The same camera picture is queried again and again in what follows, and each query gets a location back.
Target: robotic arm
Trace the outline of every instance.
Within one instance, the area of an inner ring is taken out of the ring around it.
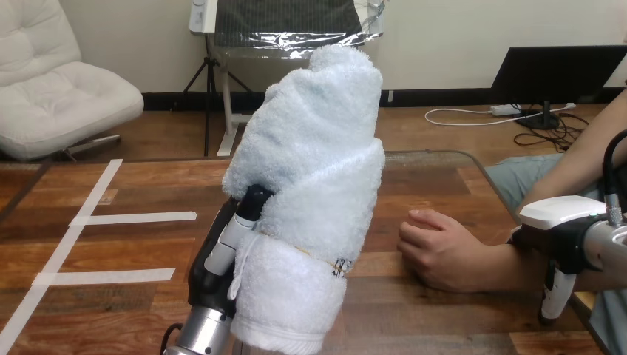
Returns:
[[[614,150],[627,130],[608,145],[603,159],[606,203],[579,196],[554,197],[531,203],[521,211],[522,226],[510,243],[549,256],[544,296],[538,315],[543,324],[561,314],[584,269],[604,272],[627,284],[627,226],[614,176]]]
[[[218,212],[189,272],[188,303],[192,312],[182,329],[170,327],[163,339],[163,355],[221,355],[231,333],[235,301],[227,297],[233,281],[235,251],[247,231],[256,227],[272,192],[248,187],[241,202],[229,199]],[[181,330],[175,346],[166,349],[169,332]]]

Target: towel fold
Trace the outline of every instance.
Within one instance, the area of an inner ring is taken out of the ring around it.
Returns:
[[[381,183],[374,138],[382,77],[367,56],[323,47],[268,89],[223,188],[275,192],[237,250],[231,331],[286,354],[315,354],[342,305]]]

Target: white cable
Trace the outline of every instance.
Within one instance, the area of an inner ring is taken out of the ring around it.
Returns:
[[[562,107],[561,109],[552,109],[551,112],[559,112],[559,111],[564,111],[565,109],[574,109],[574,108],[575,108],[575,104],[567,104],[565,107]],[[478,114],[492,113],[492,111],[468,111],[466,109],[432,109],[431,111],[429,111],[429,112],[424,114],[424,119],[426,119],[427,121],[429,121],[432,124],[437,124],[438,126],[490,126],[490,125],[493,125],[493,124],[504,124],[506,122],[522,120],[523,118],[530,118],[530,117],[535,117],[535,116],[539,116],[539,115],[543,114],[543,112],[540,112],[540,113],[535,113],[535,114],[529,115],[529,116],[521,116],[521,117],[516,117],[516,118],[509,118],[509,119],[506,119],[506,120],[501,120],[501,121],[496,121],[496,122],[486,122],[484,124],[445,124],[445,123],[442,123],[442,122],[431,121],[429,119],[429,114],[433,113],[433,112],[437,112],[437,111],[455,111],[455,112],[467,112],[467,113],[478,113]]]

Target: chair leg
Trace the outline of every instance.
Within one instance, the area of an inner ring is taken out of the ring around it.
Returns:
[[[78,152],[82,152],[91,148],[95,148],[97,146],[101,146],[103,144],[107,144],[110,142],[119,142],[122,140],[122,136],[120,135],[110,135],[108,137],[102,137],[102,138],[97,138],[97,139],[92,139],[86,143],[83,144],[78,144],[77,146],[71,146],[67,149],[65,149],[65,153],[68,154],[70,157],[73,154],[76,154]]]

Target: gray pants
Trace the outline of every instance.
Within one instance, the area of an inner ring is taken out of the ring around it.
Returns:
[[[510,158],[486,170],[508,207],[516,210],[533,185],[553,169],[561,156]],[[597,184],[579,195],[602,200]],[[627,354],[627,290],[600,292],[590,323],[612,354]]]

